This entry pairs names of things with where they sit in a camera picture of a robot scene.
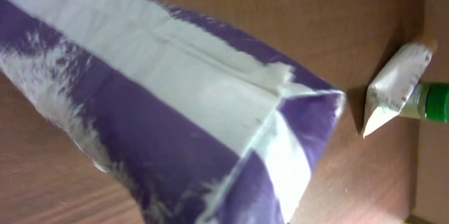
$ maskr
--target green bottle cap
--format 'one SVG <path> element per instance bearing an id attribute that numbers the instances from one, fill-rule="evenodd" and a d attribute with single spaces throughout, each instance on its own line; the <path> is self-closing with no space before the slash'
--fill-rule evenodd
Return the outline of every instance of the green bottle cap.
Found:
<path id="1" fill-rule="evenodd" d="M 431 84 L 427 96 L 426 118 L 449 122 L 449 84 Z"/>

